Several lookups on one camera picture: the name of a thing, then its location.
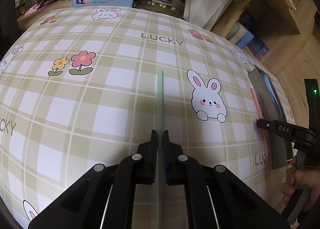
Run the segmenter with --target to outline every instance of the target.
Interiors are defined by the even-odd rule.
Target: black clamp jaw
[[[155,180],[157,134],[119,164],[96,164],[33,219],[28,229],[131,228],[136,184]]]
[[[318,81],[305,79],[307,102],[309,106],[309,129],[280,121],[259,119],[257,127],[288,139],[297,149],[297,168],[304,166],[320,166],[320,96]],[[296,190],[282,212],[292,225],[304,205],[310,198],[310,190],[296,184]]]
[[[188,228],[286,229],[288,222],[223,165],[201,165],[164,132],[166,183],[184,185]]]

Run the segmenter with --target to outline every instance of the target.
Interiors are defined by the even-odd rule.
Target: wooden shelf
[[[317,8],[313,0],[292,1],[295,11],[289,11],[284,3],[275,8],[266,0],[251,0],[247,8],[257,19],[253,34],[270,48],[261,62],[274,75],[281,73],[295,59],[314,32]]]
[[[287,21],[298,34],[301,34],[298,21],[294,16],[292,9],[288,6],[285,0],[263,0],[267,3],[278,15]]]
[[[220,37],[226,37],[235,22],[238,21],[245,5],[245,1],[241,3],[232,2],[211,31]]]

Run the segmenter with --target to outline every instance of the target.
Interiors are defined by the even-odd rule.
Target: hand
[[[291,196],[295,192],[295,184],[299,182],[311,189],[311,195],[308,202],[305,204],[302,212],[309,211],[320,195],[320,170],[306,170],[296,168],[297,157],[295,156],[290,164],[293,166],[287,169],[287,179],[281,185],[281,193],[284,194],[282,202],[289,202]]]

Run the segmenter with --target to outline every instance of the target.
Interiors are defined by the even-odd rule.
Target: plaid tablecloth
[[[254,64],[271,77],[290,123],[292,111],[276,77],[250,56],[239,58],[227,40],[158,13],[86,7],[50,12],[9,52],[0,75],[0,193],[24,228],[30,211],[41,212],[94,164],[117,164],[150,139],[158,69],[171,141],[202,165],[226,165],[271,205],[280,201],[280,170],[266,182],[260,164],[265,152],[247,76]],[[220,102],[220,119],[197,116],[190,69],[200,76],[195,86],[218,80],[204,96],[206,106]],[[155,225],[156,187],[138,185],[133,228]],[[181,186],[164,187],[163,228],[187,228]]]

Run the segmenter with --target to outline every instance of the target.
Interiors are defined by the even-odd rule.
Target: bunny cartoon print
[[[115,19],[116,17],[118,17],[117,12],[119,12],[121,9],[117,8],[117,9],[110,9],[110,10],[106,10],[105,8],[98,8],[96,10],[96,14],[94,14],[92,16],[92,18],[94,20],[98,20],[98,19]]]
[[[35,211],[35,209],[30,205],[30,203],[27,200],[23,201],[23,208],[30,221],[38,215],[38,213]]]
[[[4,60],[1,62],[0,64],[0,74],[4,71],[4,69],[7,67],[7,65],[9,64],[9,62],[12,60],[12,58],[16,55],[18,55],[22,50],[23,47],[19,48],[19,44],[17,44],[12,51],[9,53],[9,55],[7,55]]]
[[[230,48],[237,54],[238,59],[239,59],[243,64],[246,64],[246,65],[250,66],[250,63],[249,63],[248,60],[245,58],[245,56],[243,55],[242,51],[240,51],[239,49],[234,48],[231,44],[230,44]]]
[[[197,113],[197,117],[202,121],[207,121],[208,118],[217,118],[220,123],[224,123],[227,108],[219,96],[220,82],[212,78],[206,86],[199,74],[191,69],[187,71],[187,76],[191,85],[195,88],[192,92],[191,105]]]

